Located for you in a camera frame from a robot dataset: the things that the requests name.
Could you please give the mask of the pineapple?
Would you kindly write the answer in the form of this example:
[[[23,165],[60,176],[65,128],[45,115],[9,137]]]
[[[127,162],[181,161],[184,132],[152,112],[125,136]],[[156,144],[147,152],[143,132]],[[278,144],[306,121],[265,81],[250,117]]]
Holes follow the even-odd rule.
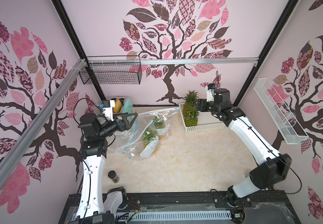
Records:
[[[170,124],[165,123],[164,119],[159,116],[155,116],[153,124],[156,128],[159,139],[166,139],[169,136]]]
[[[189,91],[185,100],[185,104],[184,104],[184,107],[183,107],[183,116],[185,118],[187,118],[189,112],[191,110],[193,110],[194,106],[195,106],[195,102],[196,100],[198,99],[198,96],[197,96],[198,92],[196,91]]]
[[[183,109],[184,122],[186,127],[197,126],[199,111],[196,106],[186,104]]]
[[[143,134],[143,150],[140,153],[142,158],[148,158],[156,150],[159,144],[159,136],[157,131],[147,128]]]

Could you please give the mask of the zip-top bag clear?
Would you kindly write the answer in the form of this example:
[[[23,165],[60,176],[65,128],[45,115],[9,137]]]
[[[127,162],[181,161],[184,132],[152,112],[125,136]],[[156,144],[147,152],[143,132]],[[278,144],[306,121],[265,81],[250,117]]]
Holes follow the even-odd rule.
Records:
[[[117,131],[115,133],[116,140],[110,148],[115,152],[127,152],[132,150],[133,146],[140,140],[146,127],[146,122],[137,113],[124,113],[120,115],[120,118],[123,118],[122,121],[131,125],[131,128],[123,132]]]
[[[139,116],[151,120],[150,128],[158,133],[160,140],[170,138],[175,127],[175,121],[179,116],[179,107],[138,107],[135,109]]]
[[[126,143],[120,143],[116,152],[128,155],[130,159],[139,157],[146,159],[150,157],[159,145],[159,134],[153,121],[148,122],[145,127],[134,128],[132,135]]]
[[[133,133],[132,129],[120,132],[116,131],[112,136],[107,137],[108,153],[130,153],[131,146],[128,145],[131,142]]]

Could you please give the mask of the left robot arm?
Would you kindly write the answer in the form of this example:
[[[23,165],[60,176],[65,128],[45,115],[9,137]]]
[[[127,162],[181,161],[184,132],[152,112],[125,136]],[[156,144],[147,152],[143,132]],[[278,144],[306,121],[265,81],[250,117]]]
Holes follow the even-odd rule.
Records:
[[[87,113],[80,118],[79,127],[83,134],[79,154],[84,175],[80,203],[72,223],[114,224],[118,209],[127,206],[124,187],[111,189],[103,196],[103,172],[107,158],[107,137],[111,137],[116,131],[129,130],[137,117],[137,113],[122,113],[108,120],[102,114]],[[100,122],[101,118],[105,119],[104,123]]]

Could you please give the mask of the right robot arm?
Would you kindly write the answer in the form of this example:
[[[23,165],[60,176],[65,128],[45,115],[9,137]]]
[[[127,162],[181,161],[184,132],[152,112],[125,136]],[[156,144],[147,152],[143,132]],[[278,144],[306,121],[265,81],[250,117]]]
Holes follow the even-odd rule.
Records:
[[[260,135],[245,113],[231,103],[228,89],[209,84],[205,90],[206,98],[197,100],[197,110],[210,112],[236,133],[257,164],[243,181],[228,188],[227,201],[236,202],[285,180],[291,167],[291,157],[282,155]]]

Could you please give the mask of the silver toaster mint side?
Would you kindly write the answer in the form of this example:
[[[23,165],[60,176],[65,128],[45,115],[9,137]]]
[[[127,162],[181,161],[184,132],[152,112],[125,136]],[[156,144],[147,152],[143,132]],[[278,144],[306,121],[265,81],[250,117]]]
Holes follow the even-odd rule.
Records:
[[[134,113],[135,110],[133,108],[133,104],[130,98],[111,98],[110,100],[120,100],[123,104],[122,109],[119,114],[121,113]]]

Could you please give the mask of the right bread slice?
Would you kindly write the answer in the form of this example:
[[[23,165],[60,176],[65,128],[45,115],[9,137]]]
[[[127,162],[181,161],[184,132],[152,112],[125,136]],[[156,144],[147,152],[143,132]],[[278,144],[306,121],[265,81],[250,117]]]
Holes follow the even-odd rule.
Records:
[[[114,113],[120,113],[121,109],[122,109],[123,104],[121,103],[120,100],[116,100],[115,101],[115,107],[113,109]]]

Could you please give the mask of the white plastic basket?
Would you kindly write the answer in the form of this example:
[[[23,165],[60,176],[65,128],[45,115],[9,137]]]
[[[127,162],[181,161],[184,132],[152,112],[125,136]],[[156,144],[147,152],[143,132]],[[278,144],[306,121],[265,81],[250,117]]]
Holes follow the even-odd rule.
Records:
[[[185,105],[184,103],[180,103],[178,105],[178,108],[180,111],[185,132],[188,133],[188,132],[196,132],[196,131],[206,131],[206,130],[221,129],[226,127],[226,125],[223,122],[216,120],[210,113],[207,113],[207,112],[200,112],[198,116],[198,123],[196,126],[187,127],[185,124],[185,117],[183,115],[184,105]]]

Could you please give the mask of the dark lidded spice jar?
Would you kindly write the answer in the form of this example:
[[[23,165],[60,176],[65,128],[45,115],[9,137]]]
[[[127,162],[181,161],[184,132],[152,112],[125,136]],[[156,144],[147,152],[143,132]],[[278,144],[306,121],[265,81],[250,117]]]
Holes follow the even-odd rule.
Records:
[[[108,178],[110,178],[114,183],[119,182],[119,177],[118,177],[116,171],[114,171],[114,170],[111,170],[108,172]]]

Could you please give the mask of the aluminium frame bar back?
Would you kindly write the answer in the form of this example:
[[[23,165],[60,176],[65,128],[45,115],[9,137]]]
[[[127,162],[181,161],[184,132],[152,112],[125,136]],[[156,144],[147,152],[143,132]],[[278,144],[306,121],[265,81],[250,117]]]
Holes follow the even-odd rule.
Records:
[[[148,59],[148,60],[89,60],[89,63],[139,63],[141,65],[168,65],[168,64],[222,64],[222,63],[258,63],[257,57],[232,58],[192,58],[192,59]]]

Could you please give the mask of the aluminium frame bar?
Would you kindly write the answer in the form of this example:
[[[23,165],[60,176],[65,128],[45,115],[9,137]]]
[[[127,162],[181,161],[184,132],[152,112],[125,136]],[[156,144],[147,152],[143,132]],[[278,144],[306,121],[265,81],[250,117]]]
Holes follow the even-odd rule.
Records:
[[[69,90],[70,86],[77,79],[79,70],[87,65],[86,59],[79,59],[76,64],[71,68],[66,78],[60,84],[60,87],[52,94],[46,105],[43,106],[41,111],[33,119],[30,126],[22,133],[18,141],[14,144],[13,148],[6,154],[0,163],[0,190],[8,179],[9,175],[13,172],[17,163],[21,160],[25,152],[29,149],[33,140],[37,137],[48,118],[57,108],[58,103],[62,100],[65,93]]]
[[[148,60],[89,60],[89,63],[139,63],[141,65],[168,65],[168,64],[222,64],[222,63],[258,63],[257,57],[232,58],[192,58],[192,59],[148,59]]]

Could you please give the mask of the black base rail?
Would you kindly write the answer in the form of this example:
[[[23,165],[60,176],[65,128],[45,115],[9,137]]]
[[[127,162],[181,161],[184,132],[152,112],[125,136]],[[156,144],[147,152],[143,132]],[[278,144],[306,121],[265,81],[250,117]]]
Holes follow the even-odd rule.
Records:
[[[262,190],[229,203],[225,191],[127,193],[114,224],[299,224],[294,208],[281,190]],[[229,211],[232,220],[131,222],[137,212]]]

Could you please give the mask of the aluminium frame bar left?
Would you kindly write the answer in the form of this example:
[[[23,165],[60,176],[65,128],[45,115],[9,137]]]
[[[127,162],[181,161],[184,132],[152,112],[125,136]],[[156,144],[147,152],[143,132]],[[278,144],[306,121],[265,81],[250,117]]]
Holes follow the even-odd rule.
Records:
[[[0,190],[8,179],[9,175],[13,172],[17,163],[21,160],[25,152],[29,149],[33,140],[37,137],[48,118],[57,108],[58,103],[62,100],[65,93],[69,90],[70,86],[77,79],[79,70],[87,65],[86,59],[79,59],[76,64],[71,68],[66,78],[60,84],[60,87],[52,94],[46,105],[43,106],[41,111],[33,119],[30,126],[22,133],[18,141],[14,144],[13,148],[6,154],[0,163]]]

